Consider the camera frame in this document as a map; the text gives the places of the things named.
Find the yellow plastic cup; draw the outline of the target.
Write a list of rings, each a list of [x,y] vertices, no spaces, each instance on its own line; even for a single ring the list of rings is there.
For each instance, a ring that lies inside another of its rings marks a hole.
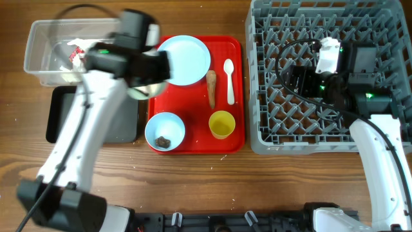
[[[209,118],[209,129],[216,139],[226,139],[235,127],[235,118],[227,111],[216,111]]]

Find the small light blue bowl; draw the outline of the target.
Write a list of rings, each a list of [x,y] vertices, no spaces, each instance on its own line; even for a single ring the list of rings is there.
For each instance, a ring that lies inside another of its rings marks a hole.
[[[152,149],[156,151],[172,151],[183,142],[185,137],[185,124],[181,118],[174,113],[158,113],[148,120],[144,134],[148,145]],[[156,139],[160,137],[170,141],[168,148],[163,148],[156,144]]]

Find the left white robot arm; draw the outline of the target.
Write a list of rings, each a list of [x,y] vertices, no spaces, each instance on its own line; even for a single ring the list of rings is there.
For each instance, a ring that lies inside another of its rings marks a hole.
[[[23,180],[17,197],[29,220],[61,231],[129,231],[135,212],[92,195],[91,180],[109,123],[127,96],[170,77],[167,52],[97,43],[86,54],[86,72],[50,156],[35,180]]]

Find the brown carrot piece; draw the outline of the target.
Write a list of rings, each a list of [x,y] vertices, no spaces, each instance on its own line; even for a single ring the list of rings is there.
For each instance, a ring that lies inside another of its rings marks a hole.
[[[210,107],[214,109],[216,105],[216,101],[215,101],[216,81],[217,81],[216,72],[213,70],[209,70],[206,74],[206,81],[207,81],[209,104],[210,104]]]

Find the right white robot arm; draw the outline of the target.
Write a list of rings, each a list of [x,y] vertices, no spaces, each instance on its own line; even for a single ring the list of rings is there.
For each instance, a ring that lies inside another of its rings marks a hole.
[[[312,44],[317,65],[291,65],[276,70],[276,77],[298,99],[342,115],[359,151],[371,199],[371,227],[342,210],[319,207],[312,211],[313,230],[411,231],[411,172],[395,96],[376,84],[376,46],[331,37],[298,43]]]

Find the green bowl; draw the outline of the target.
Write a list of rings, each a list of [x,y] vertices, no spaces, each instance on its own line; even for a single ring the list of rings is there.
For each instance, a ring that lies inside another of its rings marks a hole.
[[[147,86],[132,87],[127,90],[127,94],[139,101],[148,100],[160,95],[167,88],[167,85],[167,82],[161,82]]]

